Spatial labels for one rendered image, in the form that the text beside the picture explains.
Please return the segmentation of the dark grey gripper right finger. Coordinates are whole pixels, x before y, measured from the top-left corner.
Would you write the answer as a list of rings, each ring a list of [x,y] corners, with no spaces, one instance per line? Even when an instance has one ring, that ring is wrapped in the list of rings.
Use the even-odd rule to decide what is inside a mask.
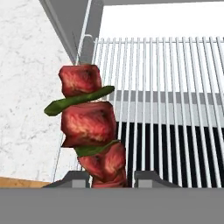
[[[163,180],[155,171],[135,171],[135,188],[178,188],[177,185]]]

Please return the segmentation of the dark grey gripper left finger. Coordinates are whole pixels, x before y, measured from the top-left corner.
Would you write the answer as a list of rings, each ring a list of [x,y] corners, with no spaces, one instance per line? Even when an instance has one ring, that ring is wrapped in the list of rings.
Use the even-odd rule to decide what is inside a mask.
[[[63,179],[57,180],[46,187],[89,188],[89,175],[86,171],[69,171]]]

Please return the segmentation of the meat and pepper kebab skewer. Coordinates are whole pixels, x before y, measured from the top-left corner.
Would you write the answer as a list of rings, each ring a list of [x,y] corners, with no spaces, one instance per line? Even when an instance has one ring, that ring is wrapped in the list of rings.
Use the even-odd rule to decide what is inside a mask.
[[[48,116],[61,116],[63,148],[72,148],[78,163],[92,177],[93,188],[123,188],[127,185],[126,150],[116,137],[114,106],[103,96],[115,91],[102,85],[100,69],[81,60],[81,45],[76,44],[77,59],[59,70],[64,97],[45,109]]]

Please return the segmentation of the wooden cutting board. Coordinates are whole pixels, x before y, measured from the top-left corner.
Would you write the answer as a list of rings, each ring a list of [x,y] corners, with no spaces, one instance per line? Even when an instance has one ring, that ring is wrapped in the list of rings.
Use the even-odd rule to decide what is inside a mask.
[[[0,188],[41,188],[49,182],[0,177]]]

